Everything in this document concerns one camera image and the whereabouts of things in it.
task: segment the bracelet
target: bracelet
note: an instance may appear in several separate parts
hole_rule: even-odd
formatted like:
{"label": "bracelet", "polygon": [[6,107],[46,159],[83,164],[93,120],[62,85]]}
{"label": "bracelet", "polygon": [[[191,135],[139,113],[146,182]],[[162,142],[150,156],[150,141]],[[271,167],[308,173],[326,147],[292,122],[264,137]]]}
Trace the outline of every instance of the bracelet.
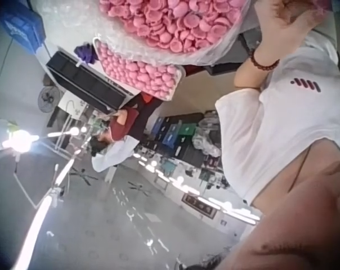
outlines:
{"label": "bracelet", "polygon": [[253,50],[250,51],[250,60],[251,60],[251,62],[253,63],[253,65],[255,67],[257,67],[258,69],[264,70],[264,71],[271,71],[271,70],[275,69],[278,66],[279,62],[280,62],[280,60],[277,60],[275,63],[273,63],[270,66],[262,66],[262,65],[260,65],[255,60],[254,54],[255,54],[255,50],[253,49]]}

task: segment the blue crate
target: blue crate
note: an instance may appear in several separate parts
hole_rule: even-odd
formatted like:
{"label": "blue crate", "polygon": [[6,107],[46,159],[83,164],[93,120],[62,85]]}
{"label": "blue crate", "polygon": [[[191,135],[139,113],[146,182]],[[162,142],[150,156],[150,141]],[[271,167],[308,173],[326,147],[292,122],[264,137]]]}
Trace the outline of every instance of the blue crate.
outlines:
{"label": "blue crate", "polygon": [[172,124],[164,137],[163,144],[173,149],[180,128],[181,124]]}
{"label": "blue crate", "polygon": [[161,128],[161,125],[163,124],[164,122],[164,117],[158,117],[158,119],[156,120],[154,126],[153,126],[153,129],[151,130],[151,134],[152,135],[157,135],[158,132],[160,131],[160,128]]}
{"label": "blue crate", "polygon": [[35,54],[45,40],[41,17],[21,3],[12,1],[3,4],[0,22],[7,34],[31,54]]}

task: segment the wall fan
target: wall fan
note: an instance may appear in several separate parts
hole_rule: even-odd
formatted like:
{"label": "wall fan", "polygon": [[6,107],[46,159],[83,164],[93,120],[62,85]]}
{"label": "wall fan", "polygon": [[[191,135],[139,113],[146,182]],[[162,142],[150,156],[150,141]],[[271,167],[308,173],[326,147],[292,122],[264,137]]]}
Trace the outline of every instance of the wall fan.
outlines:
{"label": "wall fan", "polygon": [[37,99],[38,106],[41,112],[50,113],[60,102],[61,93],[55,86],[44,87]]}

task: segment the red shirt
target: red shirt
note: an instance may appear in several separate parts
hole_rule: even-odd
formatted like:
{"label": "red shirt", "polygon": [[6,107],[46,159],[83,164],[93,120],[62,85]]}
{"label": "red shirt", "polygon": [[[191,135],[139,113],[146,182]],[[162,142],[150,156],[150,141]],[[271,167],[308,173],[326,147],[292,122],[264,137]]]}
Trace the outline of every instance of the red shirt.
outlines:
{"label": "red shirt", "polygon": [[138,111],[133,108],[124,107],[122,108],[127,110],[127,118],[124,125],[121,125],[117,122],[117,117],[113,118],[110,122],[110,130],[111,130],[111,137],[114,141],[120,141],[122,138],[127,135],[131,126],[134,124],[135,119],[138,116]]}

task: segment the white t-shirt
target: white t-shirt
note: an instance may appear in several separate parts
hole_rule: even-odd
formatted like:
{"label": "white t-shirt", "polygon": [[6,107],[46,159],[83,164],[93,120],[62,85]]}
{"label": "white t-shirt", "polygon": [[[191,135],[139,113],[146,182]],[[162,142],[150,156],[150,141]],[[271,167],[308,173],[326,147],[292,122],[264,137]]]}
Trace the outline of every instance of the white t-shirt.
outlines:
{"label": "white t-shirt", "polygon": [[97,154],[92,157],[92,167],[97,172],[102,172],[108,167],[118,165],[133,154],[139,141],[126,135],[121,141],[116,141],[108,147],[105,155]]}
{"label": "white t-shirt", "polygon": [[226,179],[249,204],[302,151],[327,138],[340,147],[337,52],[311,32],[281,60],[263,92],[242,89],[216,102]]}

